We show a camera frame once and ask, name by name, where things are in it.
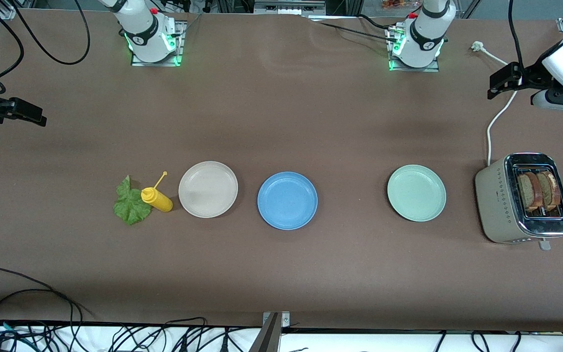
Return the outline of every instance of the green leaf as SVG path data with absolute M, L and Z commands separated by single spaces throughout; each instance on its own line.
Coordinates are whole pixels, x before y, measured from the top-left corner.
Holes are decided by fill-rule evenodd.
M 130 191 L 130 176 L 127 175 L 125 180 L 123 180 L 123 182 L 121 182 L 121 184 L 118 185 L 118 187 L 116 187 L 116 194 L 118 194 L 119 198 L 121 198 L 126 196 L 129 191 Z
M 145 220 L 152 212 L 152 206 L 143 202 L 139 189 L 130 189 L 130 176 L 127 176 L 116 187 L 119 198 L 114 203 L 114 214 L 123 219 L 127 225 Z

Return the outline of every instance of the toast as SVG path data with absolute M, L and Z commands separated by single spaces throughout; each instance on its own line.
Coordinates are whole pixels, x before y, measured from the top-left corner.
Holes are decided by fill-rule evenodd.
M 556 209 L 557 205 L 562 201 L 562 194 L 557 184 L 557 180 L 552 173 L 542 171 L 538 174 L 538 181 L 542 190 L 542 200 L 547 211 Z
M 528 212 L 532 212 L 544 204 L 540 181 L 533 172 L 525 172 L 518 176 L 520 200 Z

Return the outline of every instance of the yellow squeeze bottle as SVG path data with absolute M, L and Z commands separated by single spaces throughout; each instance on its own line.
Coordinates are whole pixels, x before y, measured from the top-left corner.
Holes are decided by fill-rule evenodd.
M 166 175 L 167 173 L 166 171 L 164 171 L 162 173 L 162 177 L 158 180 L 158 183 L 156 183 L 155 186 L 147 187 L 143 189 L 142 192 L 140 192 L 140 197 L 143 199 L 143 202 L 149 203 L 162 212 L 169 212 L 173 208 L 173 202 L 167 196 L 156 189 L 160 181 L 162 181 L 162 179 Z

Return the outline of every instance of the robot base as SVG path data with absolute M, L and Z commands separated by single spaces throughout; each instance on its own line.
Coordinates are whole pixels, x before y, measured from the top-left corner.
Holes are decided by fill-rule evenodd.
M 140 60 L 132 53 L 131 65 L 132 66 L 146 66 L 146 67 L 177 67 L 181 66 L 181 56 L 184 54 L 184 43 L 186 42 L 186 28 L 188 27 L 187 21 L 175 21 L 174 27 L 169 29 L 167 34 L 179 34 L 175 38 L 171 38 L 169 43 L 173 43 L 176 49 L 168 54 L 166 58 L 154 63 L 148 63 Z
M 390 27 L 390 29 L 385 29 L 385 34 L 387 38 L 395 38 L 396 40 L 401 40 L 402 31 L 400 27 Z M 434 58 L 432 63 L 425 67 L 411 67 L 404 64 L 398 56 L 393 52 L 395 46 L 399 45 L 400 42 L 388 42 L 388 64 L 391 71 L 412 71 L 412 72 L 438 72 L 438 59 Z

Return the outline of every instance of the white plate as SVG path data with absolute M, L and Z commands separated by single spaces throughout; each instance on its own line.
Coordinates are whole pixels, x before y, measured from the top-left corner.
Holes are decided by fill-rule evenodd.
M 420 165 L 405 165 L 388 181 L 388 199 L 404 218 L 429 221 L 440 215 L 447 203 L 447 190 L 435 172 Z
M 197 218 L 214 218 L 229 210 L 238 195 L 236 175 L 219 162 L 191 167 L 179 182 L 179 202 Z

